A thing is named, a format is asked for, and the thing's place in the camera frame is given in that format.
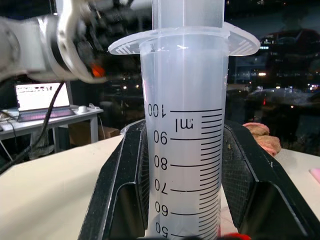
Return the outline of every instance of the laptop keyboard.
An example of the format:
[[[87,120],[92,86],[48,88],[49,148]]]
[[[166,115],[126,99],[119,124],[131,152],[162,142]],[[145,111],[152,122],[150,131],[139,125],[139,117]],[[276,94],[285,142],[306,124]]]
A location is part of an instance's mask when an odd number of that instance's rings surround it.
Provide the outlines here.
[[[36,120],[43,120],[46,118],[47,112],[28,112],[19,115],[18,122],[29,122],[29,121],[36,121]],[[53,118],[60,118],[60,117],[67,117],[75,115],[74,111],[71,109],[60,109],[60,110],[53,110],[50,115],[50,119]]]

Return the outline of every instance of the table leg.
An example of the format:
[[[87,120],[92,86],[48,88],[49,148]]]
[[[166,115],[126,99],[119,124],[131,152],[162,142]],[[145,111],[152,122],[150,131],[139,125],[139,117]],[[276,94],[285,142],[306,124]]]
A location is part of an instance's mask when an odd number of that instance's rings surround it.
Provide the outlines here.
[[[91,143],[96,143],[99,141],[98,136],[98,116],[91,118],[90,120],[90,130],[91,130]]]
[[[60,152],[59,129],[58,127],[55,127],[52,129],[52,131],[53,131],[54,152],[59,153]]]

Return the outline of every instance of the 50 number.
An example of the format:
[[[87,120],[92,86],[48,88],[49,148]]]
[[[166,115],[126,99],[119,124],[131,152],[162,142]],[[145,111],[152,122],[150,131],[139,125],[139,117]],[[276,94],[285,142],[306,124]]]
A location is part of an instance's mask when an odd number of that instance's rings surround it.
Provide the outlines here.
[[[155,223],[155,230],[158,234],[161,234],[163,237],[168,237],[168,228],[165,226],[161,227],[158,222]]]

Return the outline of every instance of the white desk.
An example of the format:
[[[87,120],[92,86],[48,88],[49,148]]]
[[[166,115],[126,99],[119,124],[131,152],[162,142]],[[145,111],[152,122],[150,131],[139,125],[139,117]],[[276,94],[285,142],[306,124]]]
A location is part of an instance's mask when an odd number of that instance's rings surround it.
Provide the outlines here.
[[[0,239],[77,240],[100,169],[121,140],[19,164],[0,176]],[[320,220],[320,184],[309,174],[320,157],[282,150],[276,158]],[[222,234],[236,231],[223,192],[221,217]]]
[[[98,114],[103,113],[102,109],[93,109],[88,108],[88,112],[78,113],[78,107],[72,106],[72,109],[76,113],[72,116],[64,116],[58,118],[52,118],[49,120],[48,129],[53,130],[53,141],[54,141],[54,151],[57,153],[60,151],[60,143],[58,136],[57,127],[75,124],[79,122],[83,122],[86,120],[90,120],[90,128],[91,128],[91,143],[96,143],[99,141],[98,137]],[[17,122],[14,120],[10,121],[15,130],[16,136],[23,136],[27,134],[31,134],[35,131],[39,131],[42,128],[43,120],[37,121],[27,121],[27,122]],[[3,131],[0,132],[0,140],[11,139],[14,138],[14,131],[12,126],[7,122],[0,122],[0,126],[3,128]]]

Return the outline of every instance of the cardboard box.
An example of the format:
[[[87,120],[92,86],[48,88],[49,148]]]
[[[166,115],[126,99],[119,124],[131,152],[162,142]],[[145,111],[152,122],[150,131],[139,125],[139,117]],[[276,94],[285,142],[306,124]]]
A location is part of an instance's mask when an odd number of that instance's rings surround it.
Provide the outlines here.
[[[78,122],[74,124],[69,124],[69,138],[70,143],[76,146],[85,146],[91,144],[91,128],[88,122]],[[104,134],[106,139],[110,139],[120,135],[119,129],[106,127],[103,128],[98,125],[98,137],[99,141],[104,140]]]

